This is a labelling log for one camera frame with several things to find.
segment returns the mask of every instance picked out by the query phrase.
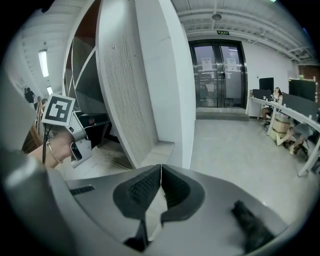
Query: person's leg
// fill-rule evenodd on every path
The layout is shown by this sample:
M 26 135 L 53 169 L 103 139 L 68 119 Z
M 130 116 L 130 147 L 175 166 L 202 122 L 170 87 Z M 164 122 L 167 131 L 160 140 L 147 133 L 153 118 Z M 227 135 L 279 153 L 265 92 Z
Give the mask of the person's leg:
M 295 147 L 299 146 L 301 143 L 303 143 L 307 138 L 304 136 L 300 136 L 295 143 L 289 148 L 290 155 L 293 155 L 295 152 Z
M 279 134 L 276 134 L 276 145 L 280 146 L 282 143 L 284 143 L 285 141 L 289 141 L 290 138 L 295 134 L 296 132 L 294 131 L 294 129 L 290 129 L 286 132 L 286 135 L 283 138 L 280 138 Z
M 262 118 L 263 118 L 261 125 L 264 126 L 267 123 L 267 114 L 270 113 L 270 110 L 268 107 L 265 107 L 262 109 L 261 113 L 262 113 Z

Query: black monitor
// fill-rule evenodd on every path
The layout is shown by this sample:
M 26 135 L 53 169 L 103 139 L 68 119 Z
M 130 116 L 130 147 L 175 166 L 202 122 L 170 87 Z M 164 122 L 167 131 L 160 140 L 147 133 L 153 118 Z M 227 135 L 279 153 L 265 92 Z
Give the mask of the black monitor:
M 260 78 L 259 79 L 259 89 L 260 90 L 270 90 L 271 93 L 274 93 L 275 81 L 273 77 Z
M 289 94 L 316 101 L 316 82 L 305 80 L 289 80 Z

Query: person sitting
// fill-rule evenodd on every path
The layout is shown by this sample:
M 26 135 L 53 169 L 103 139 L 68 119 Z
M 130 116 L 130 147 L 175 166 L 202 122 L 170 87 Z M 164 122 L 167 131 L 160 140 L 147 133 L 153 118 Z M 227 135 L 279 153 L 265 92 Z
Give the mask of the person sitting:
M 281 92 L 280 88 L 277 87 L 274 90 L 274 101 L 277 102 L 279 97 L 282 96 L 283 93 Z M 272 116 L 274 109 L 271 106 L 265 107 L 261 110 L 263 121 L 260 123 L 262 126 L 267 124 L 267 114 L 268 116 Z
M 299 123 L 294 128 L 289 129 L 286 135 L 283 138 L 280 138 L 279 134 L 276 134 L 276 145 L 280 146 L 282 143 L 290 142 L 290 139 L 295 134 L 301 134 L 300 137 L 295 141 L 295 143 L 290 146 L 289 153 L 293 155 L 295 152 L 295 148 L 302 144 L 308 137 L 310 137 L 314 133 L 313 128 L 304 123 Z

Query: bracelet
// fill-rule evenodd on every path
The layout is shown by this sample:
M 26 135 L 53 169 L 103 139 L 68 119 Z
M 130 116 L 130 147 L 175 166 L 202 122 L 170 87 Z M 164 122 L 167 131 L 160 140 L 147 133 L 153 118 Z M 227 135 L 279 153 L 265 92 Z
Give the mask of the bracelet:
M 58 163 L 62 164 L 64 161 L 63 161 L 63 160 L 60 161 L 60 160 L 56 157 L 56 155 L 54 154 L 54 152 L 53 152 L 53 150 L 52 150 L 52 148 L 51 148 L 51 145 L 50 145 L 49 140 L 47 140 L 46 144 L 48 145 L 48 147 L 49 147 L 49 149 L 50 149 L 50 151 L 51 151 L 51 154 L 52 154 L 53 158 L 54 158 Z

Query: curved white wall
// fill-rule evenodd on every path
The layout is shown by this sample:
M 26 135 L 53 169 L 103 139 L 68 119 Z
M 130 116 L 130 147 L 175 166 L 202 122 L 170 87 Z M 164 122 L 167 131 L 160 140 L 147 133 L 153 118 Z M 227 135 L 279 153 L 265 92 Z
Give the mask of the curved white wall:
M 135 6 L 158 139 L 175 143 L 168 164 L 189 168 L 196 95 L 187 37 L 170 0 L 135 0 Z

